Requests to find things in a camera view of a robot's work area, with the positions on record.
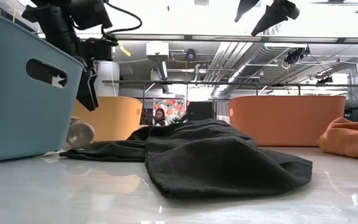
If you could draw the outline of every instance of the white table surface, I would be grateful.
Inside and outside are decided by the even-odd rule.
[[[274,150],[313,161],[311,182],[277,197],[172,200],[159,194],[143,163],[56,154],[0,162],[0,223],[358,223],[358,159]]]

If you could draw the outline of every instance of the poster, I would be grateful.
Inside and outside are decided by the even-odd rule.
[[[185,111],[186,100],[158,100],[154,99],[153,114],[157,109],[161,108],[165,113],[165,122],[172,123],[173,118],[180,119],[186,114]]]

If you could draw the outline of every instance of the person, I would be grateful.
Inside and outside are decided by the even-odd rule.
[[[156,126],[165,126],[167,125],[165,122],[165,111],[162,108],[159,108],[155,111],[155,121],[154,125]]]

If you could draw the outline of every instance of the black monitor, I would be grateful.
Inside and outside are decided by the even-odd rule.
[[[212,102],[191,102],[187,107],[188,121],[214,118]]]
[[[358,122],[358,100],[346,100],[344,118],[349,121]]]

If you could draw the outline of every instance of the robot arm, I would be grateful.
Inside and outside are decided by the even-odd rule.
[[[110,34],[138,29],[142,25],[141,19],[130,12],[111,5],[108,0],[31,1],[37,7],[27,6],[22,17],[31,22],[38,22],[47,42],[76,58],[84,65],[76,98],[88,110],[95,110],[98,107],[98,100],[94,90],[94,81],[97,76],[95,61],[112,61],[111,47],[117,46],[118,43],[115,37]],[[242,15],[252,9],[258,2],[259,0],[240,0],[235,22],[238,22]],[[135,17],[140,24],[133,28],[105,33],[104,29],[112,27],[112,24],[104,3]],[[252,31],[252,35],[255,36],[279,22],[287,21],[288,17],[296,19],[299,13],[298,8],[292,2],[274,0],[271,6],[267,6],[266,13],[258,22],[254,31]],[[98,25],[102,25],[102,39],[90,38],[83,41],[75,34],[75,28],[86,30]]]
[[[96,79],[96,60],[112,61],[111,47],[117,46],[117,40],[90,38],[82,41],[74,28],[89,29],[103,25],[112,27],[102,0],[32,0],[37,7],[27,6],[23,18],[38,22],[45,33],[47,42],[79,60],[84,70],[81,74],[77,100],[88,110],[98,107],[94,90]]]

